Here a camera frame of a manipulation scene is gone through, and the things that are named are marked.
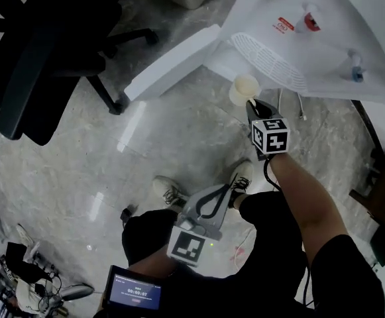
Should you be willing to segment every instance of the display screen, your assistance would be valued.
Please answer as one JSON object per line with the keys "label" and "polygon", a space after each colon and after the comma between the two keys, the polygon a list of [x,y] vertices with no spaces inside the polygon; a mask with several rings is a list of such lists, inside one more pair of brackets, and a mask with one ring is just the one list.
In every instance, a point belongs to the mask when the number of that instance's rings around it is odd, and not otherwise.
{"label": "display screen", "polygon": [[123,305],[157,310],[160,307],[161,286],[114,275],[110,301]]}

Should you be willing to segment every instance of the black shorts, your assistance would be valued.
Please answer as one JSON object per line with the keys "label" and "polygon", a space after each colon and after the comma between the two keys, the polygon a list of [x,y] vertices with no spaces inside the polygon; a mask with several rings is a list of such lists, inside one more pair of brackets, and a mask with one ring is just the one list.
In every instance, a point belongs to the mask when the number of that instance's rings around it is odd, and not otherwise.
{"label": "black shorts", "polygon": [[[167,280],[162,307],[172,313],[179,309],[185,313],[187,307],[188,315],[208,313],[209,308],[214,307],[220,313],[222,307],[229,307],[229,312],[240,311],[241,303],[258,304],[270,298],[273,304],[274,300],[285,304],[284,313],[289,312],[286,307],[291,306],[296,312],[296,306],[301,304],[295,302],[294,297],[307,259],[302,251],[300,229],[283,193],[250,195],[241,204],[240,214],[257,231],[254,248],[243,267],[221,279],[201,276],[180,265]],[[168,209],[131,218],[122,236],[129,265],[167,244],[176,218],[177,213]],[[227,301],[238,305],[226,306]]]}

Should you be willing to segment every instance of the office chair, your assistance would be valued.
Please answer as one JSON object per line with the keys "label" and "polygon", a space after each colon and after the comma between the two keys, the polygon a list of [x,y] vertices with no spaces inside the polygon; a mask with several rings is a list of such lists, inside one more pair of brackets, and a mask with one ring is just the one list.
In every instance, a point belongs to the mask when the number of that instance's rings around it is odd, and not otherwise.
{"label": "office chair", "polygon": [[54,134],[74,88],[86,77],[119,115],[98,74],[115,45],[144,36],[158,42],[150,29],[108,34],[121,16],[117,0],[27,0],[8,22],[0,41],[0,133],[11,140],[27,135],[43,146]]}

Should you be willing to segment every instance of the shoe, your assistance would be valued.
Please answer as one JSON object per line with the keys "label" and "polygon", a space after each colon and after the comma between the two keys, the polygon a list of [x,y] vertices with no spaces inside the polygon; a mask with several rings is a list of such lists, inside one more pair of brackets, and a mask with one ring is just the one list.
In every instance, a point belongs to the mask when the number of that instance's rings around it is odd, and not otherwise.
{"label": "shoe", "polygon": [[152,181],[152,188],[156,195],[169,205],[183,207],[188,197],[180,192],[179,185],[167,177],[156,176]]}
{"label": "shoe", "polygon": [[231,200],[229,202],[229,207],[233,207],[233,202],[239,195],[247,192],[247,188],[252,181],[252,173],[254,168],[252,163],[249,160],[245,160],[240,163],[237,168],[232,173],[231,176]]}
{"label": "shoe", "polygon": [[15,228],[20,236],[20,240],[23,245],[25,245],[26,247],[30,247],[34,244],[33,239],[31,239],[31,237],[28,235],[27,231],[23,226],[17,224]]}

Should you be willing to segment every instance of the chair armrest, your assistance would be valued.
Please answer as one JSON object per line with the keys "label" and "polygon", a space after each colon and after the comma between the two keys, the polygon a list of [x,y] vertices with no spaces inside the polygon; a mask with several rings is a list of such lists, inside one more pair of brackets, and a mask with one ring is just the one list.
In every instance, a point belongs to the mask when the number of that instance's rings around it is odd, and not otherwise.
{"label": "chair armrest", "polygon": [[20,124],[34,87],[57,42],[64,32],[59,25],[41,25],[34,29],[20,55],[3,96],[0,132],[8,139],[20,139]]}

